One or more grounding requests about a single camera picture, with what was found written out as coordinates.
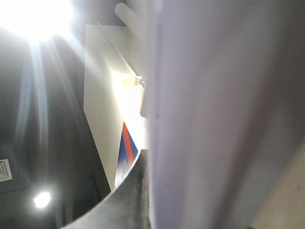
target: colorful sign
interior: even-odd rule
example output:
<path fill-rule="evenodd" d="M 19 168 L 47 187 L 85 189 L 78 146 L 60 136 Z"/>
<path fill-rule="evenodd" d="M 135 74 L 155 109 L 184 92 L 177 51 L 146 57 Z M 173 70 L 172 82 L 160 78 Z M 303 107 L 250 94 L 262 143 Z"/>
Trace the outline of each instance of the colorful sign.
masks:
<path fill-rule="evenodd" d="M 129 173 L 129 170 L 137 155 L 138 155 L 138 149 L 132 140 L 132 137 L 127 129 L 126 124 L 123 123 L 118 165 L 117 165 L 115 182 L 114 182 L 114 185 L 116 187 L 122 183 L 122 181 Z"/>

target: white pipe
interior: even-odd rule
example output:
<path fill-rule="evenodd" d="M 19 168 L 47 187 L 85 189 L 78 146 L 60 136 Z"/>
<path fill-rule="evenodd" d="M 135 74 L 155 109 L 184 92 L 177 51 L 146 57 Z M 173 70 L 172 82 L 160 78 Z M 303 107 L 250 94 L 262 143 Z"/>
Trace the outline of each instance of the white pipe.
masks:
<path fill-rule="evenodd" d="M 124 22 L 131 32 L 141 41 L 143 41 L 143 26 L 141 19 L 124 3 L 115 6 L 115 14 Z"/>

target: bright light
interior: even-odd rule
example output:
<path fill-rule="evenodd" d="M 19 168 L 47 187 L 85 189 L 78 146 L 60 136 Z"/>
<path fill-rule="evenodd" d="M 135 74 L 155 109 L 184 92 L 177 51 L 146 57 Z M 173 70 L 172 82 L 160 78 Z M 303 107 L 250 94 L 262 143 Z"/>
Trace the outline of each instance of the bright light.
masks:
<path fill-rule="evenodd" d="M 48 205 L 49 201 L 51 200 L 51 195 L 49 192 L 42 192 L 34 199 L 34 203 L 38 208 L 44 208 Z"/>
<path fill-rule="evenodd" d="M 0 26 L 30 41 L 67 34 L 71 19 L 69 0 L 0 0 Z"/>
<path fill-rule="evenodd" d="M 128 89 L 136 85 L 136 78 L 132 74 L 124 74 L 121 78 L 122 88 Z"/>

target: dark ceiling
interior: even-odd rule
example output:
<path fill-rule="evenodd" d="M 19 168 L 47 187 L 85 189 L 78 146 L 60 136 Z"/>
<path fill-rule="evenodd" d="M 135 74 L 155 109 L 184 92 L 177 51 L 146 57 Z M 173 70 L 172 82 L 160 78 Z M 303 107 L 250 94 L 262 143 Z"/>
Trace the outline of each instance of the dark ceiling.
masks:
<path fill-rule="evenodd" d="M 118 0 L 75 0 L 71 30 L 84 46 L 85 24 L 122 25 Z M 0 159 L 12 180 L 0 182 L 2 229 L 57 228 L 109 192 L 83 112 L 83 53 L 62 38 L 31 47 L 0 28 Z M 35 209 L 40 190 L 51 204 Z"/>

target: red stripe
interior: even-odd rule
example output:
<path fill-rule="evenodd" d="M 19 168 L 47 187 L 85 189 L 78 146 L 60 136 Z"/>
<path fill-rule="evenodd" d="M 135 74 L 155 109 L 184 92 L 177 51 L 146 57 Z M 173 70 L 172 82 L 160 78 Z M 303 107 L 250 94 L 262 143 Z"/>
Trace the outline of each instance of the red stripe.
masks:
<path fill-rule="evenodd" d="M 122 134 L 123 134 L 123 139 L 124 139 L 124 143 L 125 143 L 125 148 L 126 148 L 126 153 L 127 153 L 127 157 L 128 157 L 128 160 L 129 160 L 129 164 L 132 165 L 133 161 L 134 161 L 133 153 L 132 153 L 132 144 L 130 142 L 128 129 L 127 129 L 125 123 L 123 123 Z"/>

